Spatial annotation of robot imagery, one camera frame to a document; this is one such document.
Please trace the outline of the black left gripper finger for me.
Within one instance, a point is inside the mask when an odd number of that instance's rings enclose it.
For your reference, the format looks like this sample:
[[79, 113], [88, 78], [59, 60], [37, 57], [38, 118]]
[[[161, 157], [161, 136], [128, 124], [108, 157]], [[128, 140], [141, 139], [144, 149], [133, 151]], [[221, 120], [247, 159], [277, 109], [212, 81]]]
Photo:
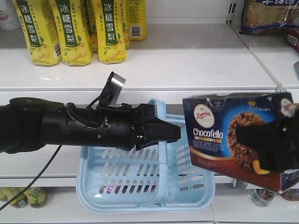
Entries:
[[147, 123], [138, 133], [136, 150], [157, 145], [161, 141], [173, 143], [181, 138], [180, 127], [170, 123]]
[[167, 124], [168, 122], [166, 122], [166, 121], [164, 121], [162, 119], [154, 117], [153, 118], [153, 123], [155, 123], [155, 124]]

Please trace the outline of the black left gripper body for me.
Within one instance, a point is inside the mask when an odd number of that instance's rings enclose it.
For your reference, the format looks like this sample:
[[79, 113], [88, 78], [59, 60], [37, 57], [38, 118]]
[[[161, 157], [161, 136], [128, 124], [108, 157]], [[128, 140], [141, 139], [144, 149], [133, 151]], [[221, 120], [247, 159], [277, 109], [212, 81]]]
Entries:
[[96, 129], [98, 147], [115, 147], [129, 151], [135, 147], [139, 136], [143, 135], [143, 125], [155, 118], [155, 106], [140, 104], [133, 108], [129, 104], [119, 107], [98, 105], [98, 122]]

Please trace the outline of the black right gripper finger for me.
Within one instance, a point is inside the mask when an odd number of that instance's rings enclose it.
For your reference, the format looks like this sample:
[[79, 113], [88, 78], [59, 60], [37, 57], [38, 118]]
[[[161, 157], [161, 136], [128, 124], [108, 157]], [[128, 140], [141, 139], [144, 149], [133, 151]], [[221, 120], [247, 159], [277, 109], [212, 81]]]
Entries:
[[299, 168], [299, 119], [281, 118], [236, 128], [237, 142], [257, 152], [261, 169], [281, 173]]

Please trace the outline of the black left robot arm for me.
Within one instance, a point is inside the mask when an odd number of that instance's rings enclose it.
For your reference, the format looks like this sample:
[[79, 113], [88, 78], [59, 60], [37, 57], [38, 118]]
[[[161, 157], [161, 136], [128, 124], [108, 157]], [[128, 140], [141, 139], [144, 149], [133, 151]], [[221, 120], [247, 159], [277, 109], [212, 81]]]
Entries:
[[181, 137], [177, 125], [161, 120], [151, 104], [77, 107], [41, 98], [13, 98], [0, 109], [0, 150], [32, 152], [45, 145], [143, 149]]

